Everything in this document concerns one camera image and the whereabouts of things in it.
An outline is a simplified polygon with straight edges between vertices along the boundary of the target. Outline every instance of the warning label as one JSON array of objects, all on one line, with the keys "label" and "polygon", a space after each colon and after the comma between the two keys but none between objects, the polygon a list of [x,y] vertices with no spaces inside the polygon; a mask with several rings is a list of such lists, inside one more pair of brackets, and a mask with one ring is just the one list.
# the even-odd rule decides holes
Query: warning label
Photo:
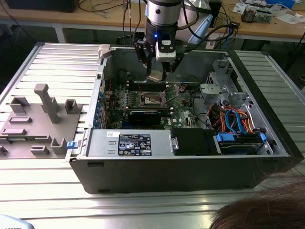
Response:
[{"label": "warning label", "polygon": [[120,135],[120,156],[151,156],[151,135]]}]

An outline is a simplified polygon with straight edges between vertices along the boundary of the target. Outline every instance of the blue cable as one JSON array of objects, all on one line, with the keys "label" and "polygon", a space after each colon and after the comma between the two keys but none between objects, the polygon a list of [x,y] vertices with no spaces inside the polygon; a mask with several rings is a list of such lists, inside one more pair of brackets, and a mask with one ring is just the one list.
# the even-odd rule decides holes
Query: blue cable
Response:
[{"label": "blue cable", "polygon": [[227,46],[229,40],[230,40],[230,37],[228,37],[228,38],[225,40],[224,47],[223,47],[222,49],[224,49],[224,48]]},{"label": "blue cable", "polygon": [[239,114],[238,114],[238,112],[235,111],[235,110],[228,110],[227,113],[225,114],[225,124],[226,124],[226,126],[227,126],[234,134],[237,134],[237,132],[236,132],[233,128],[231,128],[231,127],[230,127],[230,124],[229,124],[229,114],[230,114],[232,111],[235,112],[236,120],[237,120],[237,125],[238,125],[238,128],[239,128],[240,132],[241,132],[241,133],[246,133],[246,131],[245,131],[243,125],[242,125],[242,122],[241,122],[241,120],[240,120]]}]

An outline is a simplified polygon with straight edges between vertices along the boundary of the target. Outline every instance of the wooden workbench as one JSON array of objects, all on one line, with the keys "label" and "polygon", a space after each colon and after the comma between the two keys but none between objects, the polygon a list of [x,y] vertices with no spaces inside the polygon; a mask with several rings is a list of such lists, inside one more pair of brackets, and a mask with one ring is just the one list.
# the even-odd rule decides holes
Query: wooden workbench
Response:
[{"label": "wooden workbench", "polygon": [[[93,3],[101,3],[100,0],[92,0]],[[233,13],[234,5],[239,0],[223,0],[224,8],[227,14],[232,17],[235,22],[240,23],[237,38],[241,39],[255,39],[255,40],[267,40],[267,41],[287,41],[298,42],[305,31],[305,23],[298,23],[290,25],[276,18],[272,18],[271,23],[259,23],[254,22],[251,24],[241,22],[241,14]],[[110,4],[101,5],[98,9],[105,9],[111,6],[121,4],[121,0],[114,0]],[[80,8],[76,8],[74,13],[63,13],[53,11],[39,11],[39,10],[12,10],[5,7],[7,11],[23,25],[33,26],[47,26],[54,27],[59,39],[59,42],[65,42],[63,28],[79,28],[79,29],[96,29],[96,30],[122,30],[122,6],[107,10],[105,18],[101,15],[97,15],[93,12],[86,12]],[[90,1],[85,1],[82,7],[90,10]],[[305,10],[305,7],[295,5],[294,10]],[[138,31],[144,31],[145,27],[145,5],[141,4],[141,23]],[[126,15],[125,27],[129,29],[129,18]],[[138,4],[132,3],[132,30],[134,30],[139,20]],[[11,24],[13,21],[7,15],[7,13],[0,8],[0,23]]]}]

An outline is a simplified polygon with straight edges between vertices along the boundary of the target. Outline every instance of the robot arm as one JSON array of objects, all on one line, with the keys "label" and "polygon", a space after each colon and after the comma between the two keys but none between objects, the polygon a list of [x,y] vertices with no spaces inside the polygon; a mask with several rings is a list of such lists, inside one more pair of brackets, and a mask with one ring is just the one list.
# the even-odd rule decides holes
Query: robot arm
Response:
[{"label": "robot arm", "polygon": [[183,54],[176,53],[176,32],[179,29],[178,19],[182,0],[148,0],[146,41],[135,43],[138,60],[146,66],[146,74],[152,71],[152,58],[162,62],[164,81],[169,72],[174,72]]}]

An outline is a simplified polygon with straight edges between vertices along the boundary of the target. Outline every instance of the floor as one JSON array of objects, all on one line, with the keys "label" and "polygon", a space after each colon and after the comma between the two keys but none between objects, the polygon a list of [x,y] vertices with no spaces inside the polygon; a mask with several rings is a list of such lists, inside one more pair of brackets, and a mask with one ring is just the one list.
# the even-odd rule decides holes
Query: floor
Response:
[{"label": "floor", "polygon": [[[24,29],[37,42],[57,42],[55,30],[53,28],[24,26]],[[28,53],[34,46],[34,42],[18,26],[14,26],[13,35],[8,37],[5,34],[0,36],[0,91],[10,81],[14,73],[22,64]],[[110,43],[115,44],[118,37],[122,36],[120,31],[97,31],[94,37],[91,30],[65,29],[67,41],[70,43]],[[243,40],[236,39],[234,42],[235,49],[241,47]],[[248,41],[243,46],[244,50],[257,50],[260,43],[258,41]],[[265,44],[263,51],[268,51],[277,63],[283,68],[293,50],[292,43],[270,42]],[[288,71],[289,77],[301,89],[303,86],[298,77],[305,74],[304,67],[305,55],[298,58],[295,64]]]}]

